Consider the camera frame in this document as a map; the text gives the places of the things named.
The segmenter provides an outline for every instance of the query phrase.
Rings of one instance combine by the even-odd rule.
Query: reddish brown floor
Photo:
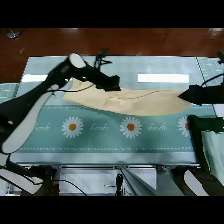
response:
[[[19,82],[30,56],[60,56],[71,52],[96,55],[216,57],[224,50],[221,28],[21,28],[9,39],[0,29],[0,82]]]

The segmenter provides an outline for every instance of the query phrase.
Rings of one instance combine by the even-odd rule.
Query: black cable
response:
[[[87,196],[87,194],[86,194],[83,190],[81,190],[78,186],[76,186],[75,184],[73,184],[72,182],[70,182],[70,181],[68,181],[68,180],[54,180],[54,181],[63,181],[63,182],[67,182],[67,183],[73,185],[74,187],[76,187],[77,189],[79,189],[85,196]]]
[[[83,90],[86,90],[86,89],[89,89],[90,87],[94,86],[94,84],[84,88],[84,89],[80,89],[80,90],[73,90],[73,91],[70,91],[70,90],[63,90],[63,89],[56,89],[56,90],[48,90],[46,91],[47,93],[48,92],[66,92],[66,93],[76,93],[76,92],[80,92],[80,91],[83,91]]]
[[[210,78],[210,79],[204,81],[204,82],[201,84],[201,86],[205,85],[207,82],[210,82],[210,81],[212,81],[212,80],[214,80],[214,79],[217,79],[217,78],[220,77],[220,76],[223,76],[223,77],[224,77],[224,73],[223,73],[223,74],[216,75],[216,76],[214,76],[214,77],[212,77],[212,78]]]

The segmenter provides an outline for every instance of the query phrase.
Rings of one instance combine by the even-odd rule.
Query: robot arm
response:
[[[76,54],[70,54],[56,66],[43,81],[28,93],[0,104],[0,178],[16,185],[30,194],[36,193],[44,178],[10,161],[31,134],[37,116],[53,91],[62,88],[70,78],[89,81],[105,91],[119,91],[119,76],[108,77],[100,72],[103,56],[96,58],[94,67]]]

